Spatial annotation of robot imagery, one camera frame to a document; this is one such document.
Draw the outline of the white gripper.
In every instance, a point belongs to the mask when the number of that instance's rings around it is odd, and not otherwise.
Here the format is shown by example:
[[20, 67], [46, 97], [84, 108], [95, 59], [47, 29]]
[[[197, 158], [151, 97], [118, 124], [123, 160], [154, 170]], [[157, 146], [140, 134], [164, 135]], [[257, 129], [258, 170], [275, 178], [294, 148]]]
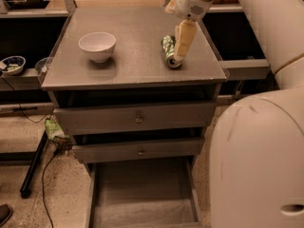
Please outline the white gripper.
[[194, 40], [197, 26], [196, 22], [200, 20], [211, 8], [214, 0], [170, 0], [165, 6], [165, 12], [176, 14], [183, 20], [175, 28], [174, 60], [182, 61]]

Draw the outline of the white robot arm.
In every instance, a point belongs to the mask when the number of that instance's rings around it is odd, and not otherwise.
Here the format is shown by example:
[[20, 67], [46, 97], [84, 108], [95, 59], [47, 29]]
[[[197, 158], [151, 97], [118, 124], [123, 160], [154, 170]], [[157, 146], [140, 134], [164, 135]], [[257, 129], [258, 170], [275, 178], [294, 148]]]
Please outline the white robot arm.
[[211, 228], [304, 228], [304, 1], [238, 0], [278, 88], [231, 104], [211, 138]]

